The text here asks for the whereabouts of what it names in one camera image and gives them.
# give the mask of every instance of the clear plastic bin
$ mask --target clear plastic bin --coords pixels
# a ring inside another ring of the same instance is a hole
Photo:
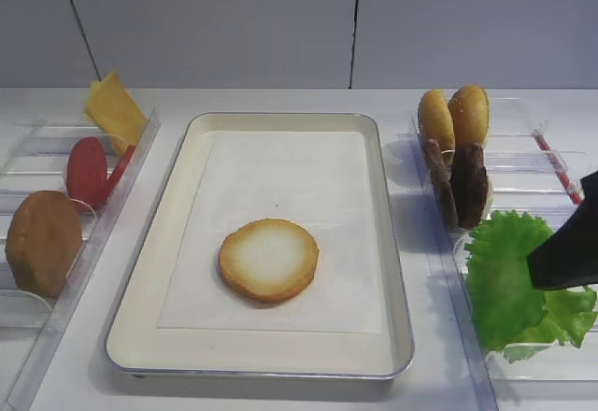
[[[78,299],[92,274],[122,206],[133,187],[160,123],[152,113],[133,158],[99,211],[79,212],[84,245],[60,297],[49,300],[18,289],[2,250],[0,257],[0,409],[29,409],[64,334]],[[32,192],[65,191],[68,156],[83,137],[96,136],[107,156],[108,172],[119,157],[110,137],[89,125],[43,124],[19,126],[21,138],[11,146],[0,168],[0,246],[17,207]]]
[[[547,149],[544,139],[547,124],[533,124],[517,99],[491,99],[491,108],[491,128],[484,150],[484,162],[493,186],[491,212],[527,212],[542,217],[553,230],[560,228],[576,210],[575,203],[583,198],[580,180],[589,173],[590,158],[578,151]],[[417,118],[413,120],[411,141],[480,407],[497,409],[491,386],[493,381],[519,384],[566,380],[571,384],[598,380],[596,324],[586,335],[581,348],[562,347],[558,343],[528,345],[544,350],[528,360],[512,363],[502,353],[482,350],[464,285],[468,256],[464,245],[468,232],[450,231],[443,224],[423,158]]]

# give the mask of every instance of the tomato slice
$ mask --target tomato slice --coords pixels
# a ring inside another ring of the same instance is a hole
[[[66,166],[66,191],[93,208],[98,205],[94,196],[107,183],[107,161],[104,147],[96,137],[85,137],[71,149]],[[89,211],[85,205],[75,203],[81,211]]]
[[[134,153],[135,145],[129,145],[124,154],[122,154],[119,163],[116,165],[114,170],[112,170],[112,173],[110,174],[110,177],[108,178],[107,182],[93,196],[94,204],[99,204],[100,206],[103,206],[107,202],[108,198],[110,197],[110,194],[112,194],[117,184],[121,180],[121,177],[124,174],[124,170],[127,168],[127,165],[131,161],[131,158],[133,157]]]

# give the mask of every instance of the green lettuce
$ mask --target green lettuce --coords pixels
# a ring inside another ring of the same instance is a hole
[[[509,362],[530,358],[547,347],[512,346],[517,343],[580,347],[596,321],[596,292],[540,291],[534,289],[527,255],[544,243],[552,231],[540,218],[517,212],[495,211],[466,245],[465,280],[473,319],[482,346],[502,350]]]

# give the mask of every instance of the metal tray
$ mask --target metal tray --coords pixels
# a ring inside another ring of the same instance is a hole
[[[231,296],[214,274],[223,237],[259,218],[297,222],[320,246],[312,285],[276,307]],[[147,229],[106,337],[120,370],[389,380],[411,363],[377,126],[368,117],[195,118]]]

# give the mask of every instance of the cheese slice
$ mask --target cheese slice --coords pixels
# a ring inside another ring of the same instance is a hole
[[[113,135],[112,144],[120,155],[129,145],[139,142],[148,121],[114,71],[102,82],[92,83],[85,115],[107,134]]]

